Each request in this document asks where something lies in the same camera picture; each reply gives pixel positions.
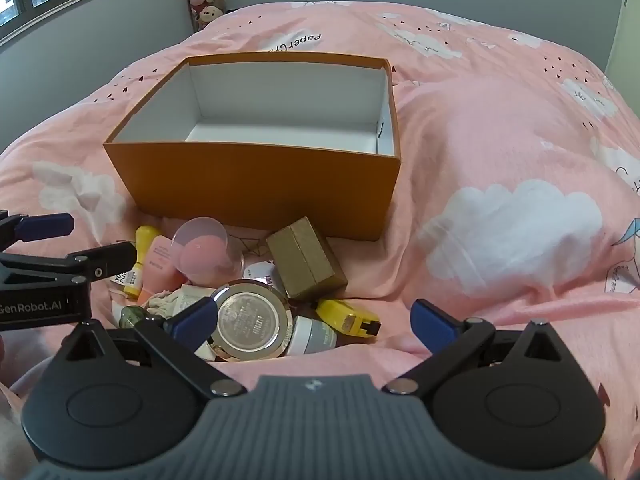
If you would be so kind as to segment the green spray bottle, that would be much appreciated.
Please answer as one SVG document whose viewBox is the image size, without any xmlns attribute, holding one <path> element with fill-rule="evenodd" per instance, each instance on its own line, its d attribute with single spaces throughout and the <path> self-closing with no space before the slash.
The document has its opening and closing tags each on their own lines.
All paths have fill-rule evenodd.
<svg viewBox="0 0 640 480">
<path fill-rule="evenodd" d="M 146 311 L 139 306 L 127 306 L 123 307 L 120 311 L 120 317 L 118 321 L 118 327 L 128 330 L 133 328 L 141 320 L 146 317 Z"/>
</svg>

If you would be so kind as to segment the pink cosmetic tube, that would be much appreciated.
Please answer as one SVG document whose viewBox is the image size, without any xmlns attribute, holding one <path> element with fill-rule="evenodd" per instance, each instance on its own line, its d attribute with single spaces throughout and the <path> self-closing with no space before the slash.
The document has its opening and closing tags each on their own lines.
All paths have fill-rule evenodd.
<svg viewBox="0 0 640 480">
<path fill-rule="evenodd" d="M 186 282 L 186 277 L 172 263 L 170 248 L 171 240 L 166 236 L 157 236 L 152 241 L 143 260 L 138 304 L 145 304 L 159 292 L 172 292 Z"/>
</svg>

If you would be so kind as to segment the yellow cap bottle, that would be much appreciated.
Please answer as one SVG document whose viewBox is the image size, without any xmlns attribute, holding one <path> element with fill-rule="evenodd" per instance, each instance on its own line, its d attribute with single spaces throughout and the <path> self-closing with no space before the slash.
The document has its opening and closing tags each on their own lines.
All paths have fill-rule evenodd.
<svg viewBox="0 0 640 480">
<path fill-rule="evenodd" d="M 158 236 L 160 236 L 160 230 L 154 228 L 154 226 L 139 226 L 136 234 L 134 234 L 134 247 L 137 251 L 136 263 L 129 271 L 111 278 L 111 281 L 119 286 L 122 292 L 130 299 L 137 299 L 140 295 L 144 259 L 153 240 Z"/>
</svg>

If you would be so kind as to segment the clear cup pink sponge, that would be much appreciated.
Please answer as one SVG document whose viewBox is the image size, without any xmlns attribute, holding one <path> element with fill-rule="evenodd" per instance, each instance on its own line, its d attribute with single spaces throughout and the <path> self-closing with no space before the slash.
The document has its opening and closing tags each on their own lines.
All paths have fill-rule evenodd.
<svg viewBox="0 0 640 480">
<path fill-rule="evenodd" d="M 192 284 L 219 287 L 243 274 L 240 245 L 217 220 L 198 217 L 179 226 L 171 240 L 174 267 Z"/>
</svg>

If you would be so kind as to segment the yellow tape measure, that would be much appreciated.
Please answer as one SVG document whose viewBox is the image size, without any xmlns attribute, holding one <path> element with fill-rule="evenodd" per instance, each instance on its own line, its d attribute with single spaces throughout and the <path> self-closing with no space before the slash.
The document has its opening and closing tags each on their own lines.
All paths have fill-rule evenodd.
<svg viewBox="0 0 640 480">
<path fill-rule="evenodd" d="M 346 301 L 325 299 L 316 307 L 318 318 L 349 337 L 373 338 L 381 328 L 380 318 L 371 311 L 355 308 Z"/>
</svg>

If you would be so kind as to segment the small white cream jar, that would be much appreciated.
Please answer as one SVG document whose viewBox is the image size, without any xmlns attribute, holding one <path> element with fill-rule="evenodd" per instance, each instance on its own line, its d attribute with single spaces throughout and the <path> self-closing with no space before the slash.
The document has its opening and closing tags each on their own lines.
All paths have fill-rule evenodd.
<svg viewBox="0 0 640 480">
<path fill-rule="evenodd" d="M 304 356 L 332 350 L 336 347 L 337 336 L 325 322 L 296 316 L 292 337 L 285 350 L 286 356 Z"/>
</svg>

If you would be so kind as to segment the brown cardboard gift box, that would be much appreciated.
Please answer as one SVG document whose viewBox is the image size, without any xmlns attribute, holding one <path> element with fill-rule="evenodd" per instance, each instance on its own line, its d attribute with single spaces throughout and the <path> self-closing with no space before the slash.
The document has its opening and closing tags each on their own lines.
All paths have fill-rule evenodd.
<svg viewBox="0 0 640 480">
<path fill-rule="evenodd" d="M 346 287 L 333 250 L 307 217 L 269 235 L 266 243 L 291 300 L 314 301 Z"/>
</svg>

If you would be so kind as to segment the pink cloud print duvet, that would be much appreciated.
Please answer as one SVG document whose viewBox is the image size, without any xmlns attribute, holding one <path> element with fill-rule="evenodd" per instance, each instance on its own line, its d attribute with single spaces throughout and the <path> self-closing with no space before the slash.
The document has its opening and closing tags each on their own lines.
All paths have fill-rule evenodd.
<svg viewBox="0 0 640 480">
<path fill-rule="evenodd" d="M 104 151 L 114 125 L 190 55 L 341 52 L 392 66 L 402 163 L 384 236 L 334 240 L 345 297 L 382 321 L 372 344 L 227 363 L 262 375 L 367 374 L 376 384 L 426 355 L 416 298 L 501 327 L 546 318 L 588 375 L 606 428 L 594 464 L 639 467 L 639 121 L 588 58 L 522 32 L 374 2 L 269 3 L 213 21 L 129 65 L 1 157 L 1 206 L 67 211 L 72 235 L 28 246 L 62 256 L 126 240 L 137 212 Z"/>
</svg>

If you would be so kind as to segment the orange cardboard box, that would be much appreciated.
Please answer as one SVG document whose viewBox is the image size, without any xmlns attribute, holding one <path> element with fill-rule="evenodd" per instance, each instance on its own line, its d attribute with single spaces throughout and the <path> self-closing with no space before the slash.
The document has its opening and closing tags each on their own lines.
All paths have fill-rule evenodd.
<svg viewBox="0 0 640 480">
<path fill-rule="evenodd" d="M 189 56 L 104 144 L 136 205 L 277 231 L 377 240 L 401 154 L 384 58 L 326 52 Z"/>
</svg>

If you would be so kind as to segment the white door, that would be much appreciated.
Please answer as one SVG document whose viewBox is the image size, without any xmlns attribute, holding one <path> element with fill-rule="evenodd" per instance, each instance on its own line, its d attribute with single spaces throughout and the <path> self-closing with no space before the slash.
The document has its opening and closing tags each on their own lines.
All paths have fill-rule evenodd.
<svg viewBox="0 0 640 480">
<path fill-rule="evenodd" d="M 606 76 L 627 101 L 639 97 L 639 0 L 622 0 Z"/>
</svg>

